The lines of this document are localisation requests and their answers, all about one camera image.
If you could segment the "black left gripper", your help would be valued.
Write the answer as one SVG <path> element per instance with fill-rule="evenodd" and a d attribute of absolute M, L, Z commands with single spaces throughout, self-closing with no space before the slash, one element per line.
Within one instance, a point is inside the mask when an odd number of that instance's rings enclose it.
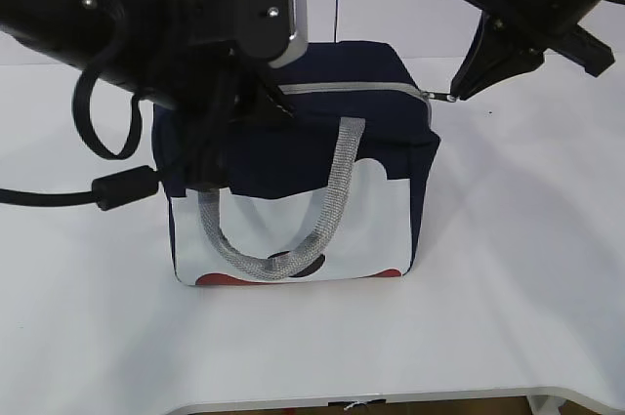
<path fill-rule="evenodd" d="M 231 42 L 215 45 L 215 79 L 202 114 L 185 118 L 182 174 L 186 188 L 228 185 L 226 138 L 238 126 L 281 127 L 293 117 L 270 66 Z"/>

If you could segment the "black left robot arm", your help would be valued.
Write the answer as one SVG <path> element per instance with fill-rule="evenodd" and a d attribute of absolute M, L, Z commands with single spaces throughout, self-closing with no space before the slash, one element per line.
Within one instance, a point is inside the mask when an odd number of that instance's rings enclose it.
<path fill-rule="evenodd" d="M 280 127 L 293 116 L 272 71 L 307 40 L 298 0 L 1 0 L 1 29 L 24 47 L 79 70 L 71 112 L 82 142 L 125 160 L 150 101 L 185 120 L 182 153 L 93 181 L 87 193 L 26 194 L 20 203 L 115 203 L 152 195 L 177 169 L 214 160 L 231 124 Z"/>

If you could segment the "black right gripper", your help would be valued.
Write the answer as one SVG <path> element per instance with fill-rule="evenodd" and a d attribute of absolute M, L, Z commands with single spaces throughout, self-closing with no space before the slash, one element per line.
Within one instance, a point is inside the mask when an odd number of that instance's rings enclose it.
<path fill-rule="evenodd" d="M 597 77 L 613 64 L 611 48 L 579 25 L 602 0 L 465 0 L 483 12 L 449 93 L 466 101 L 543 64 L 551 49 Z"/>

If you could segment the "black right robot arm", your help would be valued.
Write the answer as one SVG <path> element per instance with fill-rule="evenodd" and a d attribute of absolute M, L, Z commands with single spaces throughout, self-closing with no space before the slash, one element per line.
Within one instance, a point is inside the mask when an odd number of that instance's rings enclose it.
<path fill-rule="evenodd" d="M 581 26 L 604 0 L 464 0 L 480 11 L 479 24 L 449 95 L 465 101 L 504 80 L 533 72 L 554 51 L 598 77 L 615 57 Z"/>

